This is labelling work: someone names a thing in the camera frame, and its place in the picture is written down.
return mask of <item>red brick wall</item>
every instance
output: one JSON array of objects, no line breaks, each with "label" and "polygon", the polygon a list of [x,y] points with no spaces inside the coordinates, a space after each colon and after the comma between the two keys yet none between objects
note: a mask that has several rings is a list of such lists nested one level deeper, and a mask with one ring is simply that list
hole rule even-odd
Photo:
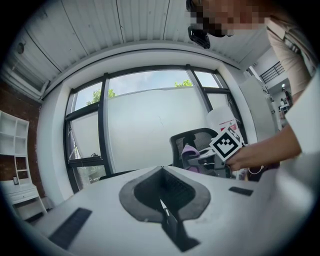
[{"label": "red brick wall", "polygon": [[[17,118],[29,121],[28,161],[32,183],[40,197],[45,196],[37,162],[37,127],[41,104],[16,91],[0,80],[0,110]],[[16,176],[13,156],[0,155],[0,181],[9,181]]]}]

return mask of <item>office chair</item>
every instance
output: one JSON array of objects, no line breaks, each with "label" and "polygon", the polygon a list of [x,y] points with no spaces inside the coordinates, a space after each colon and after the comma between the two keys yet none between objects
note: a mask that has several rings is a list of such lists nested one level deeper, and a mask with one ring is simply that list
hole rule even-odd
[{"label": "office chair", "polygon": [[[174,135],[170,138],[170,144],[172,148],[172,166],[184,168],[181,158],[182,151],[185,145],[194,147],[196,150],[201,151],[209,147],[209,143],[212,138],[215,138],[218,133],[209,128],[200,128],[195,130],[189,130],[182,132],[180,134]],[[207,174],[211,176],[216,176],[213,168],[210,169],[212,165],[199,166],[199,171],[201,174]]]}]

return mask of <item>window frame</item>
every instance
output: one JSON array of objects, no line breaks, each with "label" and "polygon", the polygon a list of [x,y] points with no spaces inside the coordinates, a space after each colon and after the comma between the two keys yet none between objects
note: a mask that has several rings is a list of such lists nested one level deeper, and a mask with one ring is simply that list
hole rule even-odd
[{"label": "window frame", "polygon": [[[232,110],[232,113],[236,113],[236,115],[239,117],[239,120],[237,119],[237,124],[243,136],[244,142],[247,143],[247,135],[246,135],[245,127],[243,125],[242,117],[239,112],[238,106],[235,102],[235,99],[231,91],[229,90],[228,85],[226,84],[225,80],[222,78],[222,76],[217,70],[194,67],[187,64],[187,65],[150,65],[150,66],[141,66],[141,67],[124,69],[124,70],[117,71],[110,74],[105,73],[103,74],[103,76],[100,76],[96,79],[93,79],[89,82],[86,82],[80,85],[75,89],[72,89],[69,95],[66,109],[65,109],[65,118],[63,123],[63,151],[64,151],[64,160],[65,160],[65,166],[67,169],[67,174],[70,180],[71,188],[74,193],[77,193],[78,191],[80,191],[80,189],[82,189],[82,187],[79,187],[77,183],[77,180],[79,180],[77,167],[103,165],[107,177],[115,174],[113,171],[114,169],[113,160],[110,154],[111,148],[110,148],[110,142],[109,142],[110,139],[109,139],[108,124],[107,124],[107,121],[104,122],[104,118],[108,120],[107,108],[104,106],[108,105],[108,93],[105,93],[105,92],[109,91],[110,79],[117,78],[120,76],[135,74],[135,73],[161,71],[161,70],[186,71],[193,86],[198,90],[199,94],[201,95],[201,99],[203,100],[204,106],[208,113],[213,109],[211,102],[209,101],[208,94],[227,95],[228,103],[229,101],[231,102],[231,105],[229,104],[229,106]],[[218,84],[219,88],[203,87],[199,78],[195,73],[196,71],[211,74],[215,82]],[[83,89],[86,89],[100,82],[102,82],[100,100],[96,103],[90,104],[88,106],[84,106],[74,111],[75,103],[77,100],[77,93]],[[98,112],[98,137],[99,137],[99,146],[100,146],[101,156],[93,156],[93,157],[81,158],[81,159],[69,159],[70,154],[68,153],[71,153],[71,148],[68,148],[68,146],[71,144],[69,143],[68,140],[70,140],[71,137],[69,136],[68,127],[70,125],[70,122],[72,120],[86,116],[93,112]]]}]

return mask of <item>person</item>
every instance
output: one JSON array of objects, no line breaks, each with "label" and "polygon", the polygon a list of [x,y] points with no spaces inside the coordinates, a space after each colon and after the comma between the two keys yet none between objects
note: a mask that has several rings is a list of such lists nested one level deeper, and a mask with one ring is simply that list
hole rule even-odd
[{"label": "person", "polygon": [[[209,28],[230,31],[257,29],[261,24],[266,24],[270,44],[287,73],[293,104],[298,101],[315,74],[318,60],[299,27],[283,9],[269,0],[192,2],[197,7],[197,12],[202,12],[203,18],[206,18],[203,20],[209,21]],[[299,130],[299,124],[290,116],[293,126]],[[288,125],[276,135],[242,147],[226,164],[232,171],[274,164],[298,156],[302,152],[301,143],[302,140],[298,141],[288,120]]]}]

